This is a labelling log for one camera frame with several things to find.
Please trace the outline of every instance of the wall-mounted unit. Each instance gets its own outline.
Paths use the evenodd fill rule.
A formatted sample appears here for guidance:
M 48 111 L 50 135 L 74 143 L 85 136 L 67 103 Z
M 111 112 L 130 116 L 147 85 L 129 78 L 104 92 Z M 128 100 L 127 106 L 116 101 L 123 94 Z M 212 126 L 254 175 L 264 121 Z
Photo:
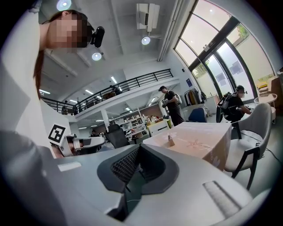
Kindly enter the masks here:
M 156 29 L 159 5 L 156 4 L 137 4 L 137 29 L 147 29 L 147 32 L 151 32 L 152 29 Z

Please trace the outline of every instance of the gray floor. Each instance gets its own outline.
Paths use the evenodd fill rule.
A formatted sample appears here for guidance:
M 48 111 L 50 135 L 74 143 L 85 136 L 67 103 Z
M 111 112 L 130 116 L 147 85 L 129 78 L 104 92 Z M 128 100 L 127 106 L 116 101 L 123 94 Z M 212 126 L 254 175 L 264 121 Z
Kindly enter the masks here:
M 207 118 L 208 122 L 216 122 L 216 116 L 213 115 Z M 250 131 L 244 131 L 244 133 L 260 139 L 257 134 Z M 283 116 L 276 118 L 275 124 L 272 124 L 272 130 L 269 138 L 267 148 L 273 152 L 273 154 L 283 162 Z M 237 139 L 237 133 L 232 133 L 231 139 Z M 251 143 L 256 144 L 256 140 L 242 136 L 242 139 L 246 139 Z M 265 151 L 264 157 L 257 162 L 256 174 L 250 188 L 250 193 L 253 197 L 260 194 L 262 191 L 271 188 L 281 171 L 282 165 L 273 157 L 269 151 Z M 227 175 L 231 176 L 232 173 L 224 171 Z M 244 187 L 247 186 L 250 176 L 250 170 L 241 171 L 235 178 Z

